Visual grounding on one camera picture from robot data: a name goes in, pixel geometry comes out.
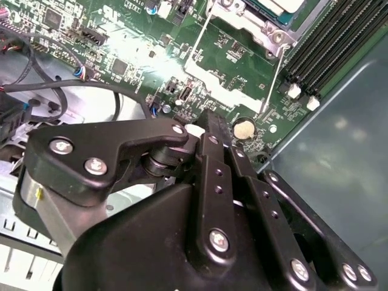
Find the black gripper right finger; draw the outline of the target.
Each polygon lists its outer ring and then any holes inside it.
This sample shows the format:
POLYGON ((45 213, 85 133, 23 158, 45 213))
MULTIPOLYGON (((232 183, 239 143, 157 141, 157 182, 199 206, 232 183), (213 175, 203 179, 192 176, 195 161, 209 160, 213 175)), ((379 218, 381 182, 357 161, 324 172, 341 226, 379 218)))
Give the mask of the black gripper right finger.
POLYGON ((275 171, 257 174, 224 118, 218 127, 271 289, 378 290, 371 269, 305 200, 275 171))

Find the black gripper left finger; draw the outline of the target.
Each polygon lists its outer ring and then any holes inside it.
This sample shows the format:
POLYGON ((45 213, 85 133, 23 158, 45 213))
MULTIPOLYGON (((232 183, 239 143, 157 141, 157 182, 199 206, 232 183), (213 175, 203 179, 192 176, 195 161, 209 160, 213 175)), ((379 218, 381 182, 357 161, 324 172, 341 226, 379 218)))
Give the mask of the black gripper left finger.
POLYGON ((93 226, 171 186, 198 196, 194 243, 187 253, 205 269, 236 261, 232 215, 212 210, 232 199, 228 147, 220 117, 203 112, 195 135, 169 118, 44 127, 31 132, 24 158, 24 201, 38 185, 54 206, 32 204, 57 243, 64 263, 77 239, 93 226))

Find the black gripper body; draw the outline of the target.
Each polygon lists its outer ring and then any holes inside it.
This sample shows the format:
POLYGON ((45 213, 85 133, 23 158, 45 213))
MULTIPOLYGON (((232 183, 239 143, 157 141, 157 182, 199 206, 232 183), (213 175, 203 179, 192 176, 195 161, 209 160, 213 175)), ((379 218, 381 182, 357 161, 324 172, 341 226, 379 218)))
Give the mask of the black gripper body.
POLYGON ((236 261, 221 276, 187 253, 194 243, 199 196, 171 186, 82 234, 65 259, 55 290, 279 290, 283 278, 258 250, 248 217, 232 199, 212 210, 231 213, 236 261))

